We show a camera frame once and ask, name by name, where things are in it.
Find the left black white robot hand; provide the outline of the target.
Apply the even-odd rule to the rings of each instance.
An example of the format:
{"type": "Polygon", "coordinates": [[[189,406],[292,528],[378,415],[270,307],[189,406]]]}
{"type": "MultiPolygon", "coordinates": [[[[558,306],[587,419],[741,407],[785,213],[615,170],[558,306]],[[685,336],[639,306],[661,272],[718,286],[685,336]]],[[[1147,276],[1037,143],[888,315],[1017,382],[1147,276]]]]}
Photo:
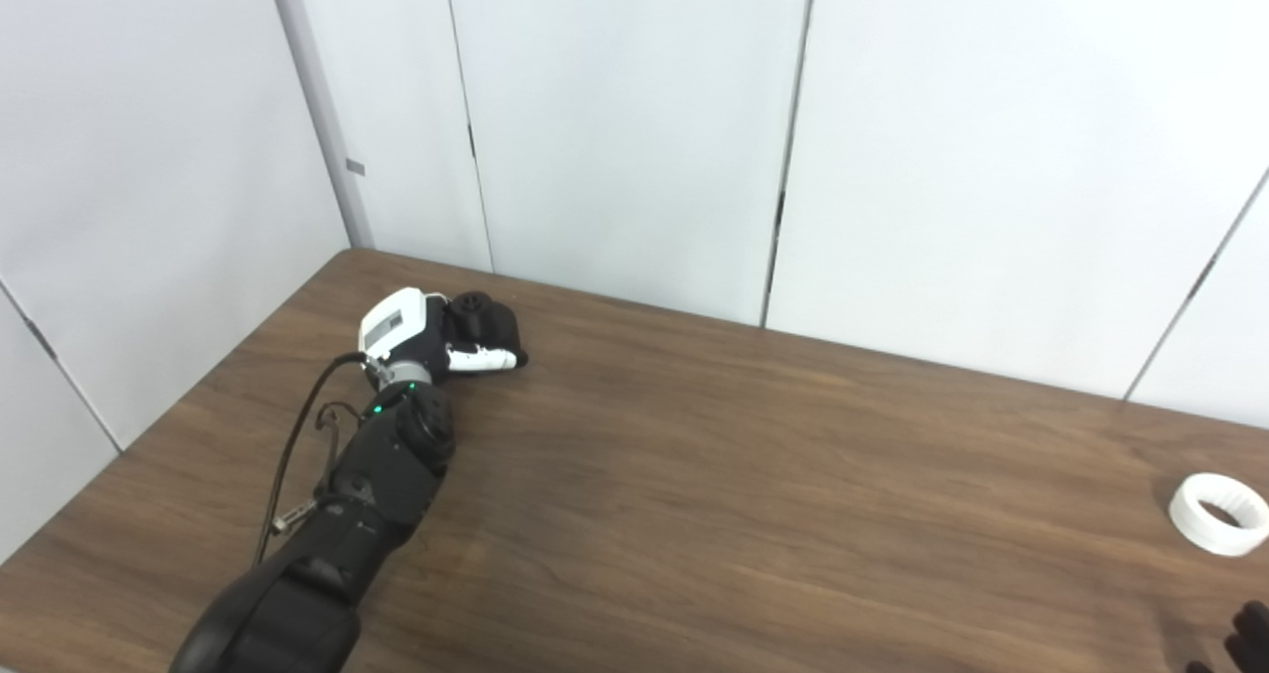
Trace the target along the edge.
{"type": "Polygon", "coordinates": [[[401,288],[362,319],[358,347],[377,392],[392,383],[442,385],[453,376],[522,370],[516,314],[481,290],[454,297],[401,288]]]}

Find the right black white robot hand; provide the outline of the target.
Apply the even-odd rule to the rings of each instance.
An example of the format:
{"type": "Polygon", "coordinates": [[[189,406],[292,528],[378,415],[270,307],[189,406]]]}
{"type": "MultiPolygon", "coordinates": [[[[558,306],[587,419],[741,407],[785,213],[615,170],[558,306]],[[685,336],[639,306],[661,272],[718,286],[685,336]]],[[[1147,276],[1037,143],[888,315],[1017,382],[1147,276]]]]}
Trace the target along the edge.
{"type": "Polygon", "coordinates": [[[1268,672],[1268,606],[1246,602],[1233,615],[1223,648],[1237,672],[1268,672]]]}

